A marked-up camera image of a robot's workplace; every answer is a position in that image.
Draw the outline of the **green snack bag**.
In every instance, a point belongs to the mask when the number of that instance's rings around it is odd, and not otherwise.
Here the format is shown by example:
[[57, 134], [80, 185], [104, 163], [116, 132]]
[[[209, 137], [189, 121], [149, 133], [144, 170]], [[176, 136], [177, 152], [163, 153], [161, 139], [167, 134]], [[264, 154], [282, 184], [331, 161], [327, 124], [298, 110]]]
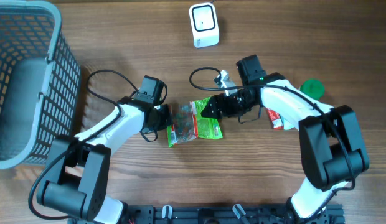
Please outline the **green snack bag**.
[[221, 139], [223, 138], [219, 122], [216, 119], [205, 118], [201, 116], [202, 110], [209, 102], [210, 98], [191, 101], [191, 110], [194, 119], [195, 135], [203, 139]]

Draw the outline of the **red candy bar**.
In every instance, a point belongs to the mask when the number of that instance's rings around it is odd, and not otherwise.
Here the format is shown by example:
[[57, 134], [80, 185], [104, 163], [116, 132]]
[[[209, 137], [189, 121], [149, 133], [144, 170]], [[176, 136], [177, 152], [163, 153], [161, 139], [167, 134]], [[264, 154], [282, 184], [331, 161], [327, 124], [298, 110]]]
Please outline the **red candy bar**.
[[284, 128], [281, 116], [271, 109], [266, 109], [267, 115], [271, 121], [271, 125], [273, 129], [282, 130]]

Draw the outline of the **green lid jar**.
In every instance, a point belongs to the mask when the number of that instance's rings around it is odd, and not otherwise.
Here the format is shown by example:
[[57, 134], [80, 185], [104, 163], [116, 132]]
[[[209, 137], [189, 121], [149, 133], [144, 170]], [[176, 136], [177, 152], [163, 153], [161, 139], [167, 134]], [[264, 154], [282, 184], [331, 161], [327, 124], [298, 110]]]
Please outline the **green lid jar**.
[[299, 88], [301, 92], [310, 96], [314, 100], [319, 100], [325, 94], [325, 88], [321, 81], [317, 79], [306, 80]]

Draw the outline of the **clear gummy candy bag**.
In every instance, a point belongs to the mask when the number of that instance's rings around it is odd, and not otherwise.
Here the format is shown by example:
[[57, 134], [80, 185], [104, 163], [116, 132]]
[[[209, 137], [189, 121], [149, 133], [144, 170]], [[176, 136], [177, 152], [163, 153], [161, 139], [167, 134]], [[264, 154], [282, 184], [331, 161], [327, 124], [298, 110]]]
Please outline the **clear gummy candy bag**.
[[167, 127], [168, 146], [189, 142], [198, 138], [198, 130], [190, 103], [171, 105], [172, 123]]

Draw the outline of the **mint green wipes pack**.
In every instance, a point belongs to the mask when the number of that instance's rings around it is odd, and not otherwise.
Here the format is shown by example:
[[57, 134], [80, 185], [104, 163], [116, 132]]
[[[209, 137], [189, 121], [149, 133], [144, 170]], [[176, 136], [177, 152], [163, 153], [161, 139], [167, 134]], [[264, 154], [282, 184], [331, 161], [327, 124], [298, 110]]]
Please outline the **mint green wipes pack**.
[[295, 128], [295, 126], [293, 126], [285, 117], [281, 116], [281, 120], [283, 123], [283, 129], [284, 130], [290, 130], [290, 129]]

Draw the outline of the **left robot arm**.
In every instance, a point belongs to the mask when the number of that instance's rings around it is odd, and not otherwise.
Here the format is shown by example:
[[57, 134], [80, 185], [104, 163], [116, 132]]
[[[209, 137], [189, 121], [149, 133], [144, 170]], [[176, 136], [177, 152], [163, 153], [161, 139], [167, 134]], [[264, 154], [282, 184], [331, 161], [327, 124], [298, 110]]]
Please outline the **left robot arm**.
[[145, 76], [141, 87], [117, 101], [114, 110], [76, 136], [61, 134], [49, 149], [45, 169], [31, 188], [28, 203], [63, 213], [64, 219], [92, 223], [131, 223], [126, 203], [106, 194], [110, 158], [131, 136], [157, 134], [171, 122], [164, 104], [166, 84]]

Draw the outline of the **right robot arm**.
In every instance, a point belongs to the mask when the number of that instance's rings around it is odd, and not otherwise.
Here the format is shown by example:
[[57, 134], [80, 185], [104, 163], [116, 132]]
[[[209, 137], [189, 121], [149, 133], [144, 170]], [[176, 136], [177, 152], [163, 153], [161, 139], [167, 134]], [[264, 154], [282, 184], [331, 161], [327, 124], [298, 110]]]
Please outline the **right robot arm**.
[[283, 223], [308, 223], [321, 217], [338, 192], [355, 188], [369, 157], [354, 110], [333, 107], [299, 91], [281, 74], [267, 74], [256, 55], [236, 63], [242, 85], [221, 73], [214, 79], [218, 95], [201, 112], [205, 118], [241, 118], [254, 106], [271, 109], [298, 131], [305, 179], [288, 199]]

